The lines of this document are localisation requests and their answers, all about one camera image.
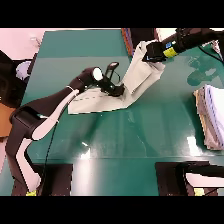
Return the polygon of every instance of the yellow tape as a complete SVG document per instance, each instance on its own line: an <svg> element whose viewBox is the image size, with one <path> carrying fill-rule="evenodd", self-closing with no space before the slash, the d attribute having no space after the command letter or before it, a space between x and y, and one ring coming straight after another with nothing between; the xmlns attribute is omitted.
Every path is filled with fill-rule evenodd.
<svg viewBox="0 0 224 224"><path fill-rule="evenodd" d="M173 49L173 47L163 51L163 54L167 57L167 58L172 58L174 56L177 55L177 52Z"/></svg>
<svg viewBox="0 0 224 224"><path fill-rule="evenodd" d="M37 196L37 191L27 192L26 196Z"/></svg>
<svg viewBox="0 0 224 224"><path fill-rule="evenodd" d="M195 196L203 196L205 194L204 188L194 188Z"/></svg>

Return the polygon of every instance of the robotic arm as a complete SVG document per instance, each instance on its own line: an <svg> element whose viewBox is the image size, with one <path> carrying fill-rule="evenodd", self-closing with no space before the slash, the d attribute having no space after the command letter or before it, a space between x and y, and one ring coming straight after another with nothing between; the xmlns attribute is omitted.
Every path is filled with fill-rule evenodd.
<svg viewBox="0 0 224 224"><path fill-rule="evenodd" d="M142 61L162 62L179 53L224 37L224 31L215 28L177 28L176 33L162 42L152 42Z"/></svg>
<svg viewBox="0 0 224 224"><path fill-rule="evenodd" d="M47 135L59 122L68 103L88 87L98 86L101 91L114 97L122 95L124 86L115 86L110 81L111 77L107 77L118 64L111 63L106 75L98 67L87 68L60 92L34 100L13 112L10 117L12 130L6 144L6 154L13 178L28 192L36 190L41 183L41 177L27 154L28 146L32 141L38 141Z"/></svg>

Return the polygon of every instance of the glossy table surface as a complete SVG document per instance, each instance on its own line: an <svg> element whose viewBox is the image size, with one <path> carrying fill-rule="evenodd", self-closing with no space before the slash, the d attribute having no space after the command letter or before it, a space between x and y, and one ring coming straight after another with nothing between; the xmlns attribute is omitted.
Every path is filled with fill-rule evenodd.
<svg viewBox="0 0 224 224"><path fill-rule="evenodd" d="M113 61L120 63L116 71L123 76L130 60L120 30L46 32L23 104L59 91L86 67L105 71ZM125 110L64 111L48 162L74 164L71 195L158 195L157 161L208 160L224 166L224 152L203 144L193 96L205 83L223 88L223 65L198 48L165 64L161 79ZM29 147L34 163L44 162L51 134ZM10 176L7 163L0 183L5 176ZM0 195L11 194L10 178Z"/></svg>

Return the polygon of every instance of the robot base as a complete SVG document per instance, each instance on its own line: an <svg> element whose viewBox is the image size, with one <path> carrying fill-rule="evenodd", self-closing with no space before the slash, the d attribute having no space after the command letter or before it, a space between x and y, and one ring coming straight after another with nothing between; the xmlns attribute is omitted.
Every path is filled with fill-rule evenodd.
<svg viewBox="0 0 224 224"><path fill-rule="evenodd" d="M44 164L34 164L42 174ZM70 196L73 164L48 164L46 177L37 191L37 196ZM26 196L26 189L15 180L12 196Z"/></svg>
<svg viewBox="0 0 224 224"><path fill-rule="evenodd" d="M183 162L193 165L209 165L208 161ZM157 162L155 163L156 176L160 196L195 196L194 188L184 181L181 171L177 172L177 165L181 162ZM205 194L214 188L204 188ZM217 190L208 196L218 196Z"/></svg>

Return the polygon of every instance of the white cloth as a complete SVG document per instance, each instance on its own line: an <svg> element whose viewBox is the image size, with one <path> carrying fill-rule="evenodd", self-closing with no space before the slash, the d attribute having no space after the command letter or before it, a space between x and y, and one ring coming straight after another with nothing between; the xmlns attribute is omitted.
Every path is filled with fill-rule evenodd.
<svg viewBox="0 0 224 224"><path fill-rule="evenodd" d="M146 46L153 41L141 41L122 80L125 91L120 97L108 96L99 88L89 89L77 96L68 106L69 114L91 113L124 109L134 103L154 82L160 79L165 65L142 62Z"/></svg>
<svg viewBox="0 0 224 224"><path fill-rule="evenodd" d="M30 76L27 74L27 70L30 66L31 61L24 61L21 64L19 64L16 68L16 77L24 80L26 77Z"/></svg>
<svg viewBox="0 0 224 224"><path fill-rule="evenodd" d="M224 149L224 89L205 85L205 101L221 148Z"/></svg>

